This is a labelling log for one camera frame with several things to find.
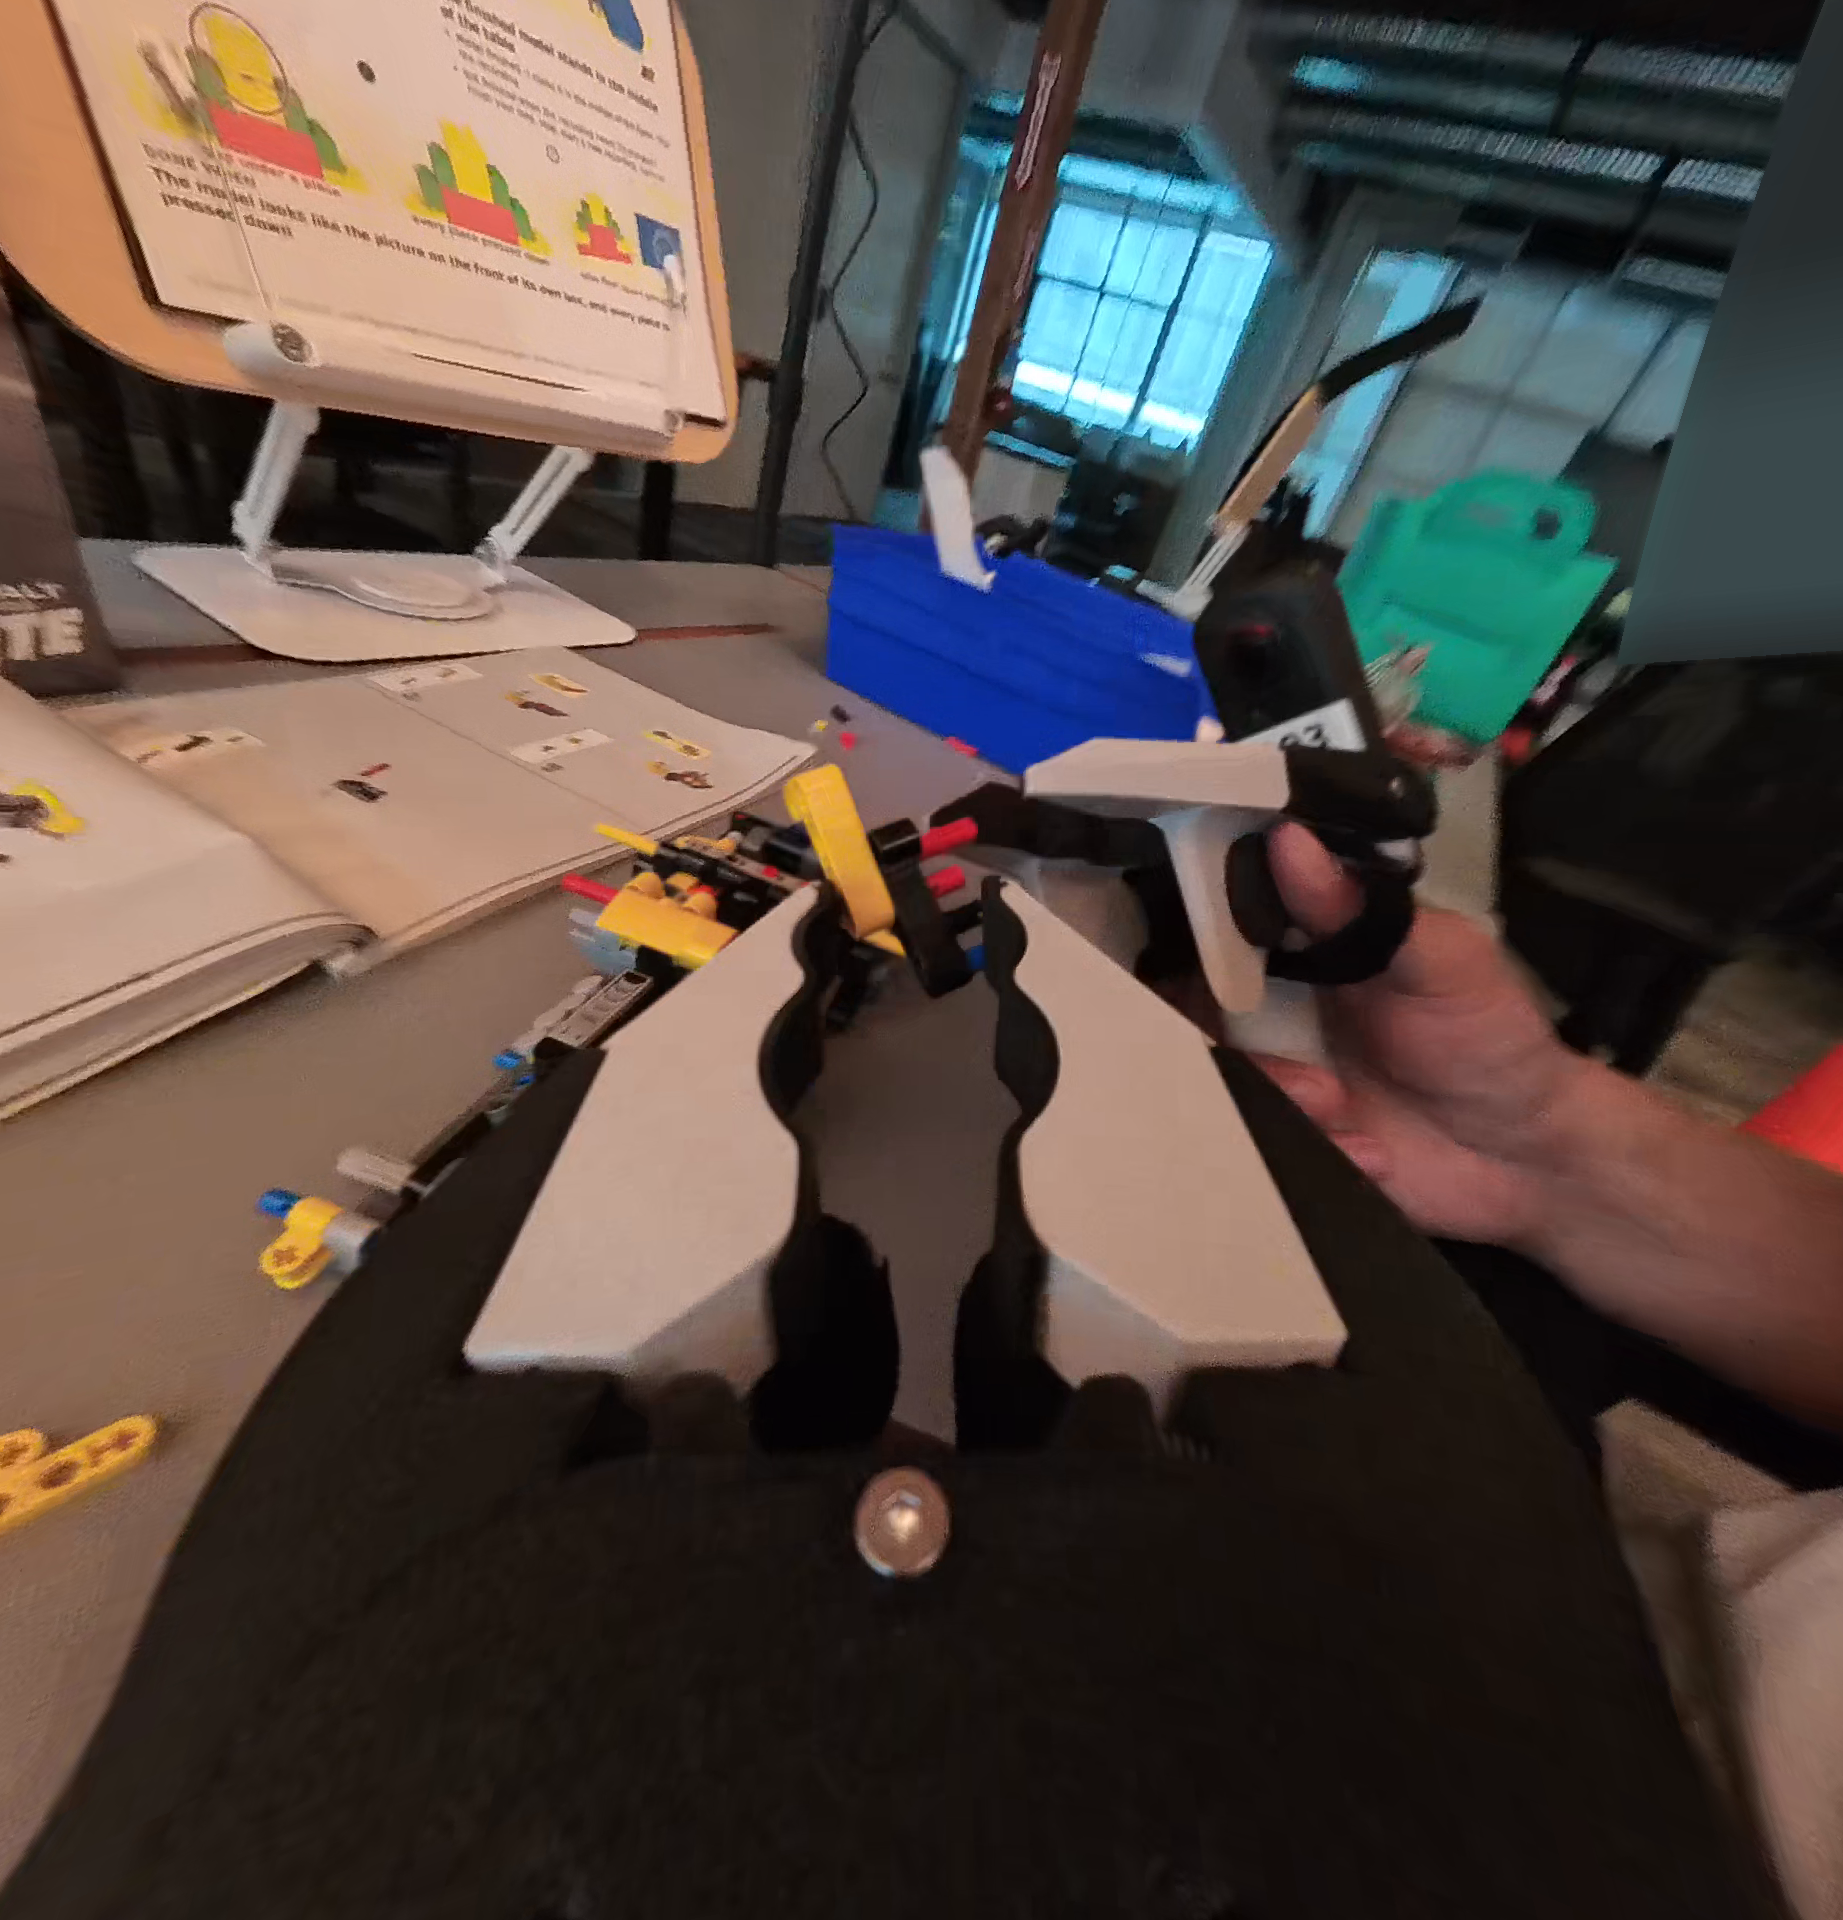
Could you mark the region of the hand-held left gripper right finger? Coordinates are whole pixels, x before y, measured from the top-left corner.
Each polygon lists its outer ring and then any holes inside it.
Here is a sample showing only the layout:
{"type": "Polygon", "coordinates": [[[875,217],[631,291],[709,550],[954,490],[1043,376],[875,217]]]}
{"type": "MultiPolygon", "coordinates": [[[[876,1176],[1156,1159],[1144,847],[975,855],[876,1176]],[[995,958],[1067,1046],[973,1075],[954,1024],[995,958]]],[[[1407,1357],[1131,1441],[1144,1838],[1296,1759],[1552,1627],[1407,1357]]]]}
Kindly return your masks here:
{"type": "Polygon", "coordinates": [[[1057,1074],[1019,1146],[1047,1253],[1043,1353],[1059,1374],[1334,1365],[1347,1328],[1217,1063],[1179,1010],[1014,879],[986,913],[1025,938],[1010,984],[1057,1074]]]}

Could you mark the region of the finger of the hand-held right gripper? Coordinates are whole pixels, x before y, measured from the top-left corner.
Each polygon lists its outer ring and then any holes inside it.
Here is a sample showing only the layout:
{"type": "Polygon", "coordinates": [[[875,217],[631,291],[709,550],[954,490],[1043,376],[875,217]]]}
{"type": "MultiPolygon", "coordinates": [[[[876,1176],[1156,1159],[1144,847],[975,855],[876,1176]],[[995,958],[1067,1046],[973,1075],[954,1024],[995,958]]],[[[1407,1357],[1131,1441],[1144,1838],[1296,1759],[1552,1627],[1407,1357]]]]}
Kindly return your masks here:
{"type": "Polygon", "coordinates": [[[1013,858],[1007,877],[1116,964],[1139,964],[1150,924],[1121,869],[1066,858],[1013,858]]]}
{"type": "Polygon", "coordinates": [[[1209,810],[1228,849],[1284,816],[1292,796],[1285,750],[1269,743],[1099,737],[1037,761],[1019,784],[983,781],[938,807],[931,826],[973,823],[988,850],[1155,866],[1166,826],[1209,810]]]}

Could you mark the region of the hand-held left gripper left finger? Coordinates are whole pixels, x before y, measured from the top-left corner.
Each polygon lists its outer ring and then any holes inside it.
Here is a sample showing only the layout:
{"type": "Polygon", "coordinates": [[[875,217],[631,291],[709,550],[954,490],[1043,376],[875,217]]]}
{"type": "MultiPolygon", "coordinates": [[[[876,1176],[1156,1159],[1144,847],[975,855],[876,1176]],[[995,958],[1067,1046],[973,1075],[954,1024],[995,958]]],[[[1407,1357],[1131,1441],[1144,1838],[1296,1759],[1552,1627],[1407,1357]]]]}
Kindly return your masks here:
{"type": "Polygon", "coordinates": [[[602,1048],[467,1334],[473,1371],[755,1385],[774,1365],[801,1151],[762,1055],[822,906],[801,888],[602,1048]]]}

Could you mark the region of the lego car model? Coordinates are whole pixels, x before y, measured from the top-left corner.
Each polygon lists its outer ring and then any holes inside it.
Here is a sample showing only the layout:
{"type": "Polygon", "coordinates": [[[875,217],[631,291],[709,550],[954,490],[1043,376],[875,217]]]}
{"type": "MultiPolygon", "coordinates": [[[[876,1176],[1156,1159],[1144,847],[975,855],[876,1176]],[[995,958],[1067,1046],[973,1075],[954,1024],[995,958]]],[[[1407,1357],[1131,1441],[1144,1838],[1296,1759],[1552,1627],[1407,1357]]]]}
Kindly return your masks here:
{"type": "Polygon", "coordinates": [[[528,1090],[566,1063],[619,1040],[788,900],[796,879],[747,858],[747,839],[761,826],[757,816],[739,814],[734,831],[721,837],[650,839],[602,828],[619,850],[631,853],[629,876],[563,877],[587,970],[496,1055],[491,1080],[420,1148],[404,1156],[346,1148],[336,1159],[336,1197],[266,1191],[260,1214],[276,1230],[260,1253],[262,1278],[281,1290],[299,1290],[357,1273],[380,1230],[420,1206],[528,1090]]]}

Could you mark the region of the person's right forearm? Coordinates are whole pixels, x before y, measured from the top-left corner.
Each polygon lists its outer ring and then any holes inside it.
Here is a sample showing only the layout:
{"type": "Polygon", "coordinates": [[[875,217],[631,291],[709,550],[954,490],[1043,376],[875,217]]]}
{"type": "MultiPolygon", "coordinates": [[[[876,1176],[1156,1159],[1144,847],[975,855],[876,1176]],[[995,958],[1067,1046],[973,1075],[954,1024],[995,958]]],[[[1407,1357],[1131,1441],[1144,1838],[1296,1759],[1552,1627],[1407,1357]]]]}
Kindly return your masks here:
{"type": "Polygon", "coordinates": [[[1843,1441],[1843,1176],[1548,1045],[1515,1249],[1843,1441]]]}

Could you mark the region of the lego instruction booklet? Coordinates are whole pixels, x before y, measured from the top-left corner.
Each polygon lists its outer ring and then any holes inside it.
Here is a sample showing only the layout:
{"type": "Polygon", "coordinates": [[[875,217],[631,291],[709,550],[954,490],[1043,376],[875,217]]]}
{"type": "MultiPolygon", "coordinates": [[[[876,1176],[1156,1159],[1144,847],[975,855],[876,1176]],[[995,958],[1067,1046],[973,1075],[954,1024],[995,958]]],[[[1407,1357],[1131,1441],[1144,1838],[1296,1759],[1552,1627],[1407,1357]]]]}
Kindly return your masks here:
{"type": "Polygon", "coordinates": [[[0,1123],[812,757],[559,649],[69,706],[0,677],[0,1123]]]}

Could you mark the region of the loose yellow lego beams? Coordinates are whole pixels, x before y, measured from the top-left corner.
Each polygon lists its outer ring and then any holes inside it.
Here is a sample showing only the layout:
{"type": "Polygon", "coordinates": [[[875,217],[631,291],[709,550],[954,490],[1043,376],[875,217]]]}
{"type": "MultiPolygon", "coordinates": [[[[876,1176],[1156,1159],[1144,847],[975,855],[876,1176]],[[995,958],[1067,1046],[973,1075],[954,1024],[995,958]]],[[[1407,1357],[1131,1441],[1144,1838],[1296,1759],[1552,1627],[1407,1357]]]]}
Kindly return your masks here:
{"type": "Polygon", "coordinates": [[[161,1440],[154,1415],[127,1415],[69,1441],[40,1428],[0,1434],[0,1540],[127,1476],[161,1440]]]}

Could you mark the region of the lego set box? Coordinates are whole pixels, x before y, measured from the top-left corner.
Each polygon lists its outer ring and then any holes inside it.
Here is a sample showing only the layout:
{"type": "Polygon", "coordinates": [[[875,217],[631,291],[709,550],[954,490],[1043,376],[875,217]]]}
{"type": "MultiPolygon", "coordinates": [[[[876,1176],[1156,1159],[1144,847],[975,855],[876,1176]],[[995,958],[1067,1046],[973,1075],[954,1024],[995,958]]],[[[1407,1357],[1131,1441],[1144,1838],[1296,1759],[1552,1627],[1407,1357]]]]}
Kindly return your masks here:
{"type": "Polygon", "coordinates": [[[122,683],[3,275],[0,677],[43,700],[94,698],[122,683]]]}

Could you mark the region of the person's right hand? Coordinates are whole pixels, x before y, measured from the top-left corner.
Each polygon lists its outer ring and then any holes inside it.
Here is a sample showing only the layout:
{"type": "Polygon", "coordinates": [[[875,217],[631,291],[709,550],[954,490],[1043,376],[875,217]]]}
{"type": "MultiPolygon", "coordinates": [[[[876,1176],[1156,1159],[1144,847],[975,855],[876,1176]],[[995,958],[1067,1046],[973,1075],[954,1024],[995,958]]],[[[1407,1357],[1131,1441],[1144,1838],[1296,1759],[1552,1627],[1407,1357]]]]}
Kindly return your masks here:
{"type": "Polygon", "coordinates": [[[1532,1249],[1594,1066],[1561,1045],[1495,931],[1419,906],[1386,974],[1316,1005],[1316,1063],[1252,1063],[1419,1230],[1532,1249]]]}

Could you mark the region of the blue plastic bin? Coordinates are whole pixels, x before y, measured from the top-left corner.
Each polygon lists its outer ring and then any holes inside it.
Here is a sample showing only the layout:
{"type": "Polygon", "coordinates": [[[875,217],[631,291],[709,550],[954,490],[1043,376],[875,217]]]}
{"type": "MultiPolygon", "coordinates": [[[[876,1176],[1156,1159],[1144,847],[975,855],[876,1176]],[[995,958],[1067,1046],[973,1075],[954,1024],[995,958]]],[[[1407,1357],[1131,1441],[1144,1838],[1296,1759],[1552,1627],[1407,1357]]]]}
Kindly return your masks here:
{"type": "Polygon", "coordinates": [[[1096,737],[1193,739],[1217,713],[1171,614],[1023,556],[976,588],[885,529],[834,531],[828,673],[1010,774],[1096,737]]]}

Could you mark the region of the desk lamp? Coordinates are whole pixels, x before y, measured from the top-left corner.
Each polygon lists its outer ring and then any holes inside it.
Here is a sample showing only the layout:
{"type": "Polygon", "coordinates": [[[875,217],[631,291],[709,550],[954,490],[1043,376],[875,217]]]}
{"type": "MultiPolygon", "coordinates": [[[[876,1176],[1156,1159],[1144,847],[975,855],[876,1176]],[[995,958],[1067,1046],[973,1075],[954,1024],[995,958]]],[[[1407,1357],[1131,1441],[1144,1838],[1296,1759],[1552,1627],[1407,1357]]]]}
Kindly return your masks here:
{"type": "Polygon", "coordinates": [[[1163,606],[1171,615],[1194,619],[1209,604],[1218,575],[1242,553],[1269,497],[1290,476],[1296,458],[1316,437],[1326,414],[1347,391],[1404,363],[1433,354],[1464,338],[1474,325],[1484,300],[1469,298],[1439,307],[1425,320],[1392,330],[1373,347],[1337,359],[1292,400],[1285,414],[1265,434],[1264,441],[1246,460],[1236,481],[1223,495],[1207,525],[1207,540],[1186,583],[1163,588],[1155,583],[1139,587],[1141,597],[1163,606]]]}

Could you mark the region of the teal container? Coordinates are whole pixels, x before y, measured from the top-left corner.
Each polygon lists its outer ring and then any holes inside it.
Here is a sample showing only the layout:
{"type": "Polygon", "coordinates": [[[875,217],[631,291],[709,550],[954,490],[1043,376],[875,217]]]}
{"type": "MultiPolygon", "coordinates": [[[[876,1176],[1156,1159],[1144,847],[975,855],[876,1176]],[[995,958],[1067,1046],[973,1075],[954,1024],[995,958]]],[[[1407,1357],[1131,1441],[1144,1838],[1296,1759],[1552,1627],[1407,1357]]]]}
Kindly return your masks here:
{"type": "Polygon", "coordinates": [[[1495,743],[1617,568],[1596,519],[1594,494],[1511,468],[1378,500],[1337,575],[1360,658],[1419,653],[1414,719],[1495,743]]]}

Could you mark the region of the white paper slip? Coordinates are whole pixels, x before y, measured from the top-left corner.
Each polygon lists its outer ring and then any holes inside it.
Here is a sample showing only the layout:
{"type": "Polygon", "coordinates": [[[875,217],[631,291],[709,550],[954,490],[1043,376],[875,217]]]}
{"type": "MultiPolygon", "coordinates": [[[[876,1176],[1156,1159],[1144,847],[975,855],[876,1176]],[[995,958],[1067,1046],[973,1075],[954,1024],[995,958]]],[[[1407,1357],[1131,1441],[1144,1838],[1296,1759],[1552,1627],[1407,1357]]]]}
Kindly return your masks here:
{"type": "Polygon", "coordinates": [[[993,591],[996,568],[976,531],[975,494],[967,474],[945,444],[927,444],[919,455],[922,506],[935,537],[935,557],[945,580],[981,594],[993,591]]]}

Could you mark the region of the orange traffic cone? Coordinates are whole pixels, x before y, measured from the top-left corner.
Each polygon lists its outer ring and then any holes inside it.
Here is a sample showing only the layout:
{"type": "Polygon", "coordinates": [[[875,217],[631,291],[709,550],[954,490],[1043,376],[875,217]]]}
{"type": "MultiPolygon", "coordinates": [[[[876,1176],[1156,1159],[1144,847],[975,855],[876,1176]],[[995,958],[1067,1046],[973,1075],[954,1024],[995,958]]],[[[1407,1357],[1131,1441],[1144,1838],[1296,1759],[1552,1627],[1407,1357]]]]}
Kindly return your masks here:
{"type": "Polygon", "coordinates": [[[1843,1041],[1746,1119],[1741,1133],[1843,1176],[1843,1041]]]}

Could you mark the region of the printed instruction sheet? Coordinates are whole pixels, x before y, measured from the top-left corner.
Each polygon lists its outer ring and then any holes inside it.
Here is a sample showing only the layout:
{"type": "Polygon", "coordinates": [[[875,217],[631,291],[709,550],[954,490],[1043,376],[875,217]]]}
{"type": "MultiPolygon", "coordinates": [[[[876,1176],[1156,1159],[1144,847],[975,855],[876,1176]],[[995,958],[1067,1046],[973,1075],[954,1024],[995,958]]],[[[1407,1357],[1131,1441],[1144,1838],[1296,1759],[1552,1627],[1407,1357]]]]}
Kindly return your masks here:
{"type": "Polygon", "coordinates": [[[51,10],[161,305],[728,424],[677,5],[51,10]]]}

